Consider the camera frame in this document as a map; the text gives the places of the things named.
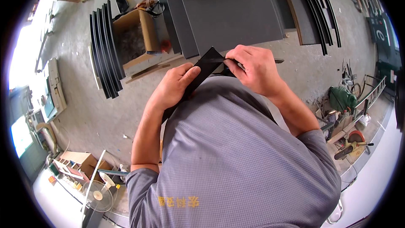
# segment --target cutting saw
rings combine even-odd
[[[349,138],[341,138],[339,143],[342,145],[338,152],[335,154],[335,160],[344,160],[347,154],[357,151],[361,146],[373,146],[374,144],[367,144],[363,134],[358,131],[352,131]]]

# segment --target gray plaid shirt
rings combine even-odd
[[[319,227],[341,180],[320,130],[295,138],[237,79],[214,76],[168,120],[163,166],[127,176],[131,227]]]

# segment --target black phone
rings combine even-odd
[[[120,14],[125,13],[125,11],[129,8],[127,0],[116,0],[116,2]]]

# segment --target man's left hand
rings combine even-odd
[[[186,87],[200,74],[198,66],[185,63],[167,71],[150,97],[147,106],[164,111],[176,105],[183,97]]]

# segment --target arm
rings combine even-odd
[[[271,50],[238,45],[225,58],[235,59],[243,65],[245,70],[232,60],[224,60],[243,85],[267,97],[280,110],[292,135],[319,129],[318,120],[311,110],[280,78]]]
[[[170,69],[146,104],[136,131],[131,152],[131,171],[149,168],[159,173],[160,129],[165,109],[177,104],[185,88],[198,76],[201,69],[185,63]]]

